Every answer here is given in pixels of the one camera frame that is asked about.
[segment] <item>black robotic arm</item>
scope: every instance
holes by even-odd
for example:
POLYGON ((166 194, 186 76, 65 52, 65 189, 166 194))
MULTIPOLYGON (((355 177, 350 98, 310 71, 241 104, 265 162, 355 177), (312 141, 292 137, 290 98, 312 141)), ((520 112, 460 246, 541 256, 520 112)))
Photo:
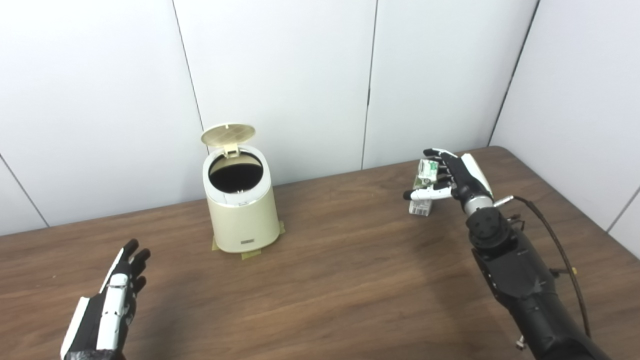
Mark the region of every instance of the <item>black robotic arm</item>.
POLYGON ((571 318, 556 293, 554 274, 529 239, 498 209, 514 197, 494 202, 470 154, 459 158, 440 149, 424 154, 447 175, 429 188, 405 192, 404 198, 441 199, 443 191, 450 191, 460 201, 474 259, 493 296, 522 332, 520 345, 526 341, 539 360, 610 360, 571 318))

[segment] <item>robotic arm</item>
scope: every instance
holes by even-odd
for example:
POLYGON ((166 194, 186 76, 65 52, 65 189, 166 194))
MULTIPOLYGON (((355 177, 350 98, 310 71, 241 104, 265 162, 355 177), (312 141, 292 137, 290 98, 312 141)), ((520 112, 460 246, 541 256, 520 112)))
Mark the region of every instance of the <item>robotic arm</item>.
POLYGON ((129 325, 136 314, 136 296, 147 280, 140 276, 151 256, 138 241, 124 245, 116 256, 98 294, 81 297, 60 348, 62 360, 124 360, 129 325))
POLYGON ((470 154, 457 157, 441 149, 424 155, 437 161, 446 176, 426 189, 404 193, 406 200, 460 201, 472 253, 493 296, 522 332, 519 345, 529 345, 538 360, 610 360, 573 321, 557 296, 554 274, 525 234, 498 207, 514 196, 494 202, 491 188, 470 154))

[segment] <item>trash can opening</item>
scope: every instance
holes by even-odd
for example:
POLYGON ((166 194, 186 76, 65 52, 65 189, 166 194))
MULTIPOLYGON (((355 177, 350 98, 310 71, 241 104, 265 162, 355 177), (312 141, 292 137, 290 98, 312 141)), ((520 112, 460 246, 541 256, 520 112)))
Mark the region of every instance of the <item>trash can opening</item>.
POLYGON ((262 163, 252 154, 241 152, 235 158, 220 155, 209 167, 209 181, 221 192, 239 193, 258 185, 263 173, 262 163))

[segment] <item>panel seam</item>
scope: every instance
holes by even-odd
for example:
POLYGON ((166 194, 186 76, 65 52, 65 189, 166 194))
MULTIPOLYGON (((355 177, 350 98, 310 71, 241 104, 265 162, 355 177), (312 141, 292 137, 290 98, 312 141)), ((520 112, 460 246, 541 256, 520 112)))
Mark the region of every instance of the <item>panel seam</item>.
POLYGON ((516 63, 513 65, 513 71, 511 72, 511 78, 509 78, 509 84, 507 84, 507 89, 504 92, 504 97, 502 97, 502 103, 500 104, 500 109, 498 109, 498 115, 495 117, 495 122, 493 122, 493 128, 491 129, 491 135, 489 135, 489 141, 486 143, 487 146, 491 144, 491 140, 493 139, 493 134, 495 133, 495 128, 498 125, 498 120, 500 120, 500 115, 502 114, 502 109, 504 107, 504 103, 507 101, 507 95, 509 94, 509 89, 511 89, 511 83, 513 82, 513 77, 516 74, 516 70, 518 68, 518 64, 520 63, 520 57, 522 57, 522 51, 524 50, 524 46, 527 43, 527 39, 529 38, 529 33, 531 32, 531 26, 533 25, 533 20, 536 17, 536 13, 538 12, 538 6, 540 5, 540 0, 536 2, 536 7, 533 9, 533 14, 531 14, 531 20, 529 21, 529 27, 527 28, 527 33, 524 35, 524 39, 522 40, 522 46, 520 46, 520 52, 518 53, 518 58, 516 58, 516 63))
POLYGON ((4 159, 4 157, 2 156, 2 154, 0 154, 0 160, 2 160, 2 162, 4 163, 4 165, 6 166, 6 168, 9 170, 9 173, 11 174, 11 176, 13 176, 13 179, 15 180, 15 182, 18 184, 18 186, 20 187, 20 189, 22 190, 22 193, 24 194, 24 196, 27 197, 27 200, 29 200, 29 202, 31 203, 31 205, 33 206, 33 208, 36 210, 36 212, 38 213, 38 215, 40 216, 40 218, 42 219, 42 221, 44 222, 44 224, 47 227, 51 227, 49 225, 49 223, 46 221, 46 219, 44 218, 44 216, 42 216, 42 213, 40 212, 40 209, 38 209, 38 206, 36 206, 35 202, 33 202, 33 199, 29 196, 29 193, 27 192, 27 190, 25 190, 24 186, 22 185, 22 183, 18 180, 18 177, 15 175, 15 172, 13 172, 13 170, 11 169, 11 167, 9 166, 9 164, 6 162, 6 160, 4 159))
POLYGON ((627 201, 627 203, 624 205, 624 207, 622 207, 622 211, 620 211, 620 214, 618 214, 618 216, 616 216, 616 218, 613 219, 613 222, 607 228, 607 234, 609 234, 609 232, 613 229, 613 227, 616 225, 618 220, 620 220, 620 218, 625 213, 625 211, 628 209, 628 207, 631 205, 631 203, 636 199, 636 197, 638 196, 638 193, 640 193, 640 186, 638 186, 638 189, 636 189, 636 192, 634 192, 633 196, 631 196, 631 199, 629 199, 629 201, 627 201))
POLYGON ((364 151, 367 143, 367 121, 369 120, 369 104, 371 100, 371 74, 373 73, 373 51, 376 46, 376 25, 378 24, 378 1, 376 0, 376 11, 373 15, 373 37, 371 38, 371 60, 369 62, 369 86, 367 87, 367 110, 364 114, 364 134, 362 137, 362 158, 360 160, 360 170, 364 169, 364 151))
MULTIPOLYGON (((191 65, 189 64, 189 58, 187 57, 187 49, 184 47, 184 39, 182 37, 182 29, 180 28, 180 20, 178 19, 178 11, 175 9, 175 1, 171 0, 173 6, 173 16, 175 17, 175 24, 178 26, 178 34, 180 35, 180 44, 182 45, 182 53, 184 55, 184 61, 187 64, 187 71, 189 72, 189 82, 191 83, 191 91, 193 92, 193 100, 196 102, 196 110, 198 111, 198 120, 200 120, 200 128, 204 131, 204 123, 202 122, 202 115, 200 114, 200 105, 198 103, 198 96, 196 95, 196 88, 193 85, 193 76, 191 75, 191 65)), ((207 154, 209 154, 209 147, 205 145, 207 154)))

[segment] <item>open lid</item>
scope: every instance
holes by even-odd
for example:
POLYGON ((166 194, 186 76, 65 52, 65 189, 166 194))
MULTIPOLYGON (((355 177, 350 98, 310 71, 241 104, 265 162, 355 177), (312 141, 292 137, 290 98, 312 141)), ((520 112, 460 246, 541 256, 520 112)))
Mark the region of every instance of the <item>open lid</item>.
POLYGON ((225 156, 234 158, 240 155, 238 144, 253 137, 255 129, 244 124, 220 124, 206 129, 200 139, 208 146, 222 147, 225 156))

